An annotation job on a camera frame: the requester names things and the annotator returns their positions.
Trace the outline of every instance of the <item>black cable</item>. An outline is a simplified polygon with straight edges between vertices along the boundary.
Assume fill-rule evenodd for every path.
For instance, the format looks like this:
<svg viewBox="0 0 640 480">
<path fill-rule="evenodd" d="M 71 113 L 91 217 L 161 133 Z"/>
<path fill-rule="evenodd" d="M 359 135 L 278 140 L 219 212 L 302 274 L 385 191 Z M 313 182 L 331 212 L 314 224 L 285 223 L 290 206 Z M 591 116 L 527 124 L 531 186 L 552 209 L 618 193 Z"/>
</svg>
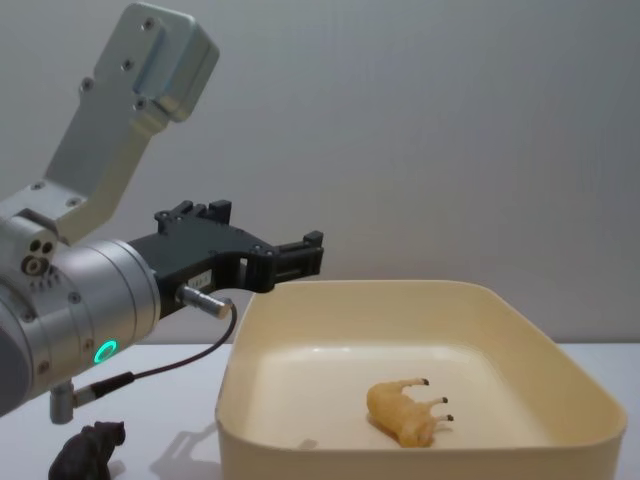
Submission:
<svg viewBox="0 0 640 480">
<path fill-rule="evenodd" d="M 204 351 L 202 351 L 202 352 L 200 352 L 200 353 L 198 353 L 198 354 L 196 354 L 196 355 L 194 355 L 192 357 L 186 358 L 184 360 L 180 360 L 179 362 L 170 363 L 169 365 L 165 365 L 164 367 L 158 367 L 158 368 L 154 368 L 152 370 L 147 370 L 147 371 L 144 371 L 144 372 L 136 373 L 134 375 L 135 380 L 138 380 L 140 378 L 150 377 L 151 375 L 157 375 L 159 373 L 164 373 L 164 372 L 168 372 L 169 370 L 173 370 L 173 369 L 176 369 L 176 368 L 183 367 L 185 365 L 188 365 L 189 363 L 193 363 L 196 360 L 200 360 L 201 358 L 204 358 L 207 355 L 215 352 L 231 336 L 231 334 L 233 333 L 233 330 L 234 330 L 234 328 L 236 326 L 237 321 L 238 321 L 238 310 L 237 310 L 237 308 L 236 308 L 236 306 L 234 304 L 231 304 L 231 322 L 229 323 L 229 327 L 227 328 L 227 331 L 224 332 L 224 335 L 222 335 L 222 337 L 220 337 L 220 339 L 218 339 L 218 341 L 216 343 L 214 343 L 212 346 L 210 346 L 206 350 L 204 350 Z"/>
<path fill-rule="evenodd" d="M 190 363 L 193 363 L 196 360 L 200 360 L 201 358 L 204 358 L 207 355 L 210 355 L 211 353 L 219 349 L 222 345 L 224 345 L 224 343 L 229 339 L 229 337 L 233 333 L 233 330 L 236 327 L 236 323 L 238 323 L 238 309 L 234 304 L 231 304 L 231 321 L 229 322 L 229 326 L 227 327 L 227 330 L 224 332 L 222 337 L 220 337 L 216 341 L 216 343 L 211 345 L 206 350 L 203 350 L 202 352 L 197 353 L 196 355 L 193 355 L 184 360 L 180 360 L 179 362 L 170 363 L 163 367 L 154 368 L 152 370 L 145 370 L 144 372 L 135 373 L 135 374 L 131 372 L 122 373 L 120 375 L 107 378 L 106 380 L 92 383 L 91 385 L 88 385 L 87 387 L 83 388 L 82 391 L 91 390 L 91 392 L 93 393 L 92 395 L 93 398 L 91 400 L 96 400 L 126 385 L 129 385 L 130 383 L 133 383 L 135 380 L 150 377 L 152 375 L 157 375 L 159 373 L 168 372 L 169 370 L 174 370 L 176 368 L 180 368 Z"/>
</svg>

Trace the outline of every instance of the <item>white wall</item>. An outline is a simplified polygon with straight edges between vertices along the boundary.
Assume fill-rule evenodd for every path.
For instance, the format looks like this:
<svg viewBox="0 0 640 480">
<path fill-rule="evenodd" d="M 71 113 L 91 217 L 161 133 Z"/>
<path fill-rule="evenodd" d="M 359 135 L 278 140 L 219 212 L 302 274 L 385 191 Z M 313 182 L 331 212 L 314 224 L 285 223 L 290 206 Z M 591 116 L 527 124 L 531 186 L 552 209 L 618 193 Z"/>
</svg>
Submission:
<svg viewBox="0 0 640 480">
<path fill-rule="evenodd" d="M 557 340 L 640 340 L 640 2 L 159 3 L 221 59 L 91 238 L 227 198 L 274 243 L 323 230 L 321 278 L 478 282 Z M 126 4 L 2 2 L 2 196 L 45 168 Z M 218 333 L 185 312 L 154 340 Z"/>
</svg>

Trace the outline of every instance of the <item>yellow toy animal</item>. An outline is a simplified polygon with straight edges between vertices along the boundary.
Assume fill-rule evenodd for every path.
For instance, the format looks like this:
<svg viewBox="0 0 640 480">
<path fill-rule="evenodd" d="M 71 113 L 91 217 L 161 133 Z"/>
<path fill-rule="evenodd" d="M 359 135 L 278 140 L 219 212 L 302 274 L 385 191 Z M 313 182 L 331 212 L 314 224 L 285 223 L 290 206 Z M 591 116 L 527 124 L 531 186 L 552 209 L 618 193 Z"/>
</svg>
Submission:
<svg viewBox="0 0 640 480">
<path fill-rule="evenodd" d="M 429 447 L 439 422 L 452 422 L 453 416 L 434 417 L 431 409 L 448 403 L 447 397 L 431 402 L 416 402 L 402 393 L 405 387 L 429 385 L 426 378 L 378 383 L 367 392 L 367 408 L 372 419 L 394 434 L 403 448 Z"/>
</svg>

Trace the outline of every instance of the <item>green indicator light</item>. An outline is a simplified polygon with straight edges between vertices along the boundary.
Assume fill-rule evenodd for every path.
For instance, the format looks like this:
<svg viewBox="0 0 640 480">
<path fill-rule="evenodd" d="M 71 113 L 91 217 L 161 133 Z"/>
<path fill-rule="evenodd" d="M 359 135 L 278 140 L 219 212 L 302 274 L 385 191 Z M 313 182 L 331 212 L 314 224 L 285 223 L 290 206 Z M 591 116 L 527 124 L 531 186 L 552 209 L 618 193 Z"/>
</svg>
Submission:
<svg viewBox="0 0 640 480">
<path fill-rule="evenodd" d="M 93 363 L 102 363 L 105 360 L 111 358 L 114 353 L 118 350 L 118 342 L 115 340 L 107 340 L 102 344 L 102 346 L 96 352 L 95 357 L 93 357 Z"/>
</svg>

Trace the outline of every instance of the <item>black gripper housing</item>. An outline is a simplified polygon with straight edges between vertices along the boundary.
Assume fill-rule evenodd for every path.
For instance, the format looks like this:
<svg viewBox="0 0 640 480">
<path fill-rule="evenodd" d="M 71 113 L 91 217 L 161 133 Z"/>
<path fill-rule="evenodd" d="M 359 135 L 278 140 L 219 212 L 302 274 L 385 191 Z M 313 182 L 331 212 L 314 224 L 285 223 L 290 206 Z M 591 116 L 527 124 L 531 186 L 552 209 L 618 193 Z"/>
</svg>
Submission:
<svg viewBox="0 0 640 480">
<path fill-rule="evenodd" d="M 266 293 L 278 283 L 320 273 L 321 232 L 310 232 L 300 242 L 271 245 L 231 226 L 231 202 L 226 200 L 209 205 L 184 201 L 154 218 L 157 233 L 129 244 L 155 272 L 161 317 L 183 307 L 176 299 L 183 284 L 203 293 L 225 288 Z"/>
</svg>

